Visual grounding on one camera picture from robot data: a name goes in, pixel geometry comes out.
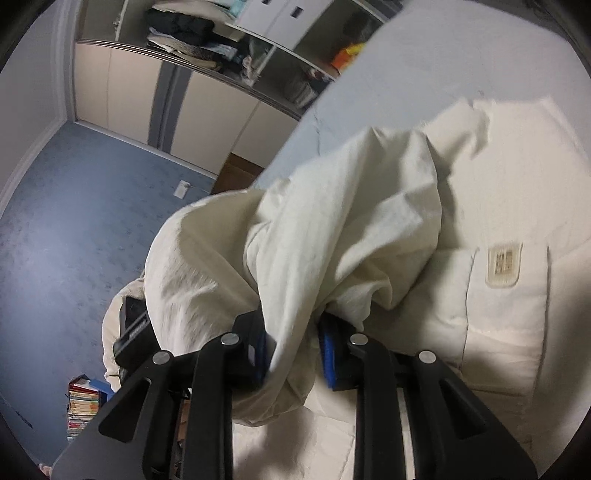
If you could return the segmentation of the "folded clothes on shelf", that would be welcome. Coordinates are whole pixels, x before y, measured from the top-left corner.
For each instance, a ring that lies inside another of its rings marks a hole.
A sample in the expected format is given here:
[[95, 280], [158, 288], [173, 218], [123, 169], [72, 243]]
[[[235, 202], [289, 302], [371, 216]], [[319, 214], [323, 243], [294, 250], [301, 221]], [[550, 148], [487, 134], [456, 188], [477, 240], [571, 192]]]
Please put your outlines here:
[[160, 1], [144, 13], [146, 44], [247, 86], [271, 56], [269, 43], [232, 27], [232, 1]]

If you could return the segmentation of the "stack of books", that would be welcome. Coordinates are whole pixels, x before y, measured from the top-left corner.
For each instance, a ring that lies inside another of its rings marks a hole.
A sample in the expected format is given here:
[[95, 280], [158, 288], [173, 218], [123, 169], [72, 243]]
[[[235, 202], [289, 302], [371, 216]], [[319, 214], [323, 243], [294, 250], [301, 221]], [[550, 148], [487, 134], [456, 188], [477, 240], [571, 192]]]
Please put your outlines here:
[[108, 383], [86, 375], [75, 377], [68, 383], [66, 433], [69, 442], [79, 436], [112, 395]]

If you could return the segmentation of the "light blue bed sheet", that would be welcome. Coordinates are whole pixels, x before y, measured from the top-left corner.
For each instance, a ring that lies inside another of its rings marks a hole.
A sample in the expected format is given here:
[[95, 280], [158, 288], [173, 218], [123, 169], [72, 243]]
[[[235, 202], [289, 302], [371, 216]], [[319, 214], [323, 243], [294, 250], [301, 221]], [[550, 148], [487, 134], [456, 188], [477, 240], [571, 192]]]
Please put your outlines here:
[[589, 2], [410, 1], [308, 109], [256, 186], [368, 126], [409, 130], [460, 99], [543, 97], [588, 149]]

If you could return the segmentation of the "white open shelf unit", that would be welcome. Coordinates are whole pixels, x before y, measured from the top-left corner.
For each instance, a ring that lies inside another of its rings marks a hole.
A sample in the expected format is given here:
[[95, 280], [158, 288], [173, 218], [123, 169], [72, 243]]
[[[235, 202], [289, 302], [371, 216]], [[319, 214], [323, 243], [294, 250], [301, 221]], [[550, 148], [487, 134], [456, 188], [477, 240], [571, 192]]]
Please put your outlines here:
[[270, 60], [259, 79], [247, 86], [148, 46], [144, 13], [157, 2], [84, 1], [76, 38], [82, 43], [136, 50], [214, 74], [269, 99], [297, 118], [342, 75], [331, 66], [335, 54], [351, 44], [367, 44], [403, 9], [400, 1], [233, 1], [232, 27], [271, 46]]

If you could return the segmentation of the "cream wardrobe cabinet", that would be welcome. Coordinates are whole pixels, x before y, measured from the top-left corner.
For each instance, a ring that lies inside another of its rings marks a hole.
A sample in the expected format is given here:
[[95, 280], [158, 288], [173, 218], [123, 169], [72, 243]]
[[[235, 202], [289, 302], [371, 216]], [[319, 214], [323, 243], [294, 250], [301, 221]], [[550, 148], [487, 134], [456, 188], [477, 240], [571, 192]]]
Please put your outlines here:
[[77, 120], [213, 176], [231, 155], [266, 168], [298, 121], [214, 74], [96, 43], [75, 45], [73, 87]]

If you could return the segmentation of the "cream hooded jacket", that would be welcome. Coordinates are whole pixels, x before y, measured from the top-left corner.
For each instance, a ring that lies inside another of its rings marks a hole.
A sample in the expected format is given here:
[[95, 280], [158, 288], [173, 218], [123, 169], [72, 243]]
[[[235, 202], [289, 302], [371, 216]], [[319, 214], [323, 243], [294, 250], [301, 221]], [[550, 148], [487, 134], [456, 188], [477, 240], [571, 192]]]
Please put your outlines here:
[[125, 297], [146, 302], [174, 355], [263, 312], [270, 371], [235, 401], [239, 479], [352, 477], [356, 400], [322, 381], [324, 312], [394, 351], [434, 352], [544, 472], [590, 405], [589, 159], [549, 98], [363, 129], [163, 224], [103, 320], [113, 388]]

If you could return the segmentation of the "orange yellow toy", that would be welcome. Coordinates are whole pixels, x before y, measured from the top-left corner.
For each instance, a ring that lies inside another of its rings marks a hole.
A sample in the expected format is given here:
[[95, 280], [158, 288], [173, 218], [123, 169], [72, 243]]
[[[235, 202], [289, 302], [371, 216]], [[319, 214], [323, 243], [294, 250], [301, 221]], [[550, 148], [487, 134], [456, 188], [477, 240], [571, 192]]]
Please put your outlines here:
[[332, 58], [332, 68], [335, 68], [335, 71], [337, 71], [339, 74], [342, 74], [342, 72], [352, 65], [353, 61], [356, 60], [356, 57], [360, 55], [365, 46], [366, 44], [362, 42], [351, 44], [345, 48], [342, 48], [337, 54], [335, 54], [335, 57]]

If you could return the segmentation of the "brown wooden headboard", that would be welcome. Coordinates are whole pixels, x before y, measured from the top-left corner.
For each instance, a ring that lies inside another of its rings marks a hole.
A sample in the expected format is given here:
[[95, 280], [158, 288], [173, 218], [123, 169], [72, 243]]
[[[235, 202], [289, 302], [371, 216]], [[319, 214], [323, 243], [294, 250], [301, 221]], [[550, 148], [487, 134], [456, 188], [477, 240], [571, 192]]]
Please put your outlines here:
[[249, 188], [262, 173], [263, 167], [230, 153], [213, 184], [211, 195]]

